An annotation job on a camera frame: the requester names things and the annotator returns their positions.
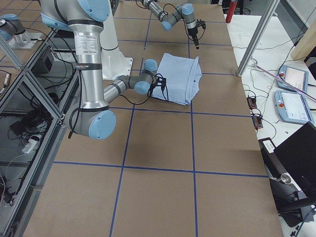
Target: red fire extinguisher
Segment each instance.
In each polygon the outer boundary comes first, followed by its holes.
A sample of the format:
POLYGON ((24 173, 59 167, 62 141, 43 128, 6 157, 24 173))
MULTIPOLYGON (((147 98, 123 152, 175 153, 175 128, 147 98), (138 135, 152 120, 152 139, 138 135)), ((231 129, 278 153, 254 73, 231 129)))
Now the red fire extinguisher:
POLYGON ((227 17, 226 17, 226 23, 231 22, 236 6, 237 6, 237 0, 231 0, 231 3, 229 4, 227 17))

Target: light blue joint cap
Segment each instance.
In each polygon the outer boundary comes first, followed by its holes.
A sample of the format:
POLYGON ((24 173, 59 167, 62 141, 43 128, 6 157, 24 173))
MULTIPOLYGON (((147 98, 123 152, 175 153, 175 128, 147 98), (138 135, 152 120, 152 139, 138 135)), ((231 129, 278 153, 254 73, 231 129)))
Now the light blue joint cap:
POLYGON ((104 22, 110 15, 108 0, 77 0, 92 19, 104 22))
POLYGON ((89 128, 89 137, 102 140, 109 137, 114 131, 117 118, 111 110, 99 113, 92 121, 89 128))
POLYGON ((7 32, 0 30, 0 35, 4 38, 5 41, 8 41, 11 39, 11 35, 9 35, 7 32))
POLYGON ((193 6, 191 3, 184 4, 182 7, 182 14, 190 15, 194 12, 193 6))
POLYGON ((167 22, 167 21, 163 21, 161 23, 161 25, 162 25, 162 27, 164 28, 165 31, 169 31, 172 28, 172 25, 169 22, 167 22))
POLYGON ((11 20, 11 21, 19 20, 19 18, 15 14, 6 14, 6 15, 1 16, 1 18, 4 20, 11 20))
POLYGON ((144 63, 144 69, 150 72, 157 71, 157 62, 154 59, 147 59, 144 63))
POLYGON ((138 94, 145 95, 150 89, 150 84, 147 81, 139 81, 135 84, 134 89, 138 94))
POLYGON ((57 28, 64 31, 72 31, 67 24, 57 21, 49 16, 44 15, 41 13, 41 20, 42 22, 47 25, 48 27, 57 28))

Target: white wall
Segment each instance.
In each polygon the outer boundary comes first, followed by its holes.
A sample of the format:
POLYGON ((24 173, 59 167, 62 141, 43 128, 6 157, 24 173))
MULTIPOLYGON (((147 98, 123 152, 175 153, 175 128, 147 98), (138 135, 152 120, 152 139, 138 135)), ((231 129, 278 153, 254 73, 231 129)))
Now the white wall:
MULTIPOLYGON (((286 0, 297 15, 305 22, 313 9, 316 7, 316 0, 286 0)), ((309 27, 316 20, 316 10, 308 19, 306 25, 309 27)))

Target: cardboard table surface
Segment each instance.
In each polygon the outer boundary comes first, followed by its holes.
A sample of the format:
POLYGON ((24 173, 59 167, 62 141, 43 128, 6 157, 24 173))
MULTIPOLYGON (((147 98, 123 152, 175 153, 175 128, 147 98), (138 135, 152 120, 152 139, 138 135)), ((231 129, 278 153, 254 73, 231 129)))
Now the cardboard table surface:
POLYGON ((165 32, 120 2, 114 19, 132 75, 165 52, 198 56, 200 91, 188 106, 119 97, 109 138, 65 136, 25 237, 283 236, 221 7, 194 8, 207 26, 200 50, 182 22, 165 32))

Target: screen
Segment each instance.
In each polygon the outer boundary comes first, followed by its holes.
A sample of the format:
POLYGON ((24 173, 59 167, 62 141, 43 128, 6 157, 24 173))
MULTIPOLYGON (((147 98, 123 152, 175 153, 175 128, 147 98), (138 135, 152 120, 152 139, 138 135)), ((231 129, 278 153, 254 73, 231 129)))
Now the screen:
POLYGON ((306 196, 316 195, 316 127, 307 122, 275 148, 276 157, 306 196))
POLYGON ((305 78, 305 72, 294 69, 294 68, 286 69, 284 80, 290 85, 300 90, 303 90, 304 78, 305 78))
POLYGON ((281 92, 281 96, 289 119, 309 121, 301 95, 281 92))

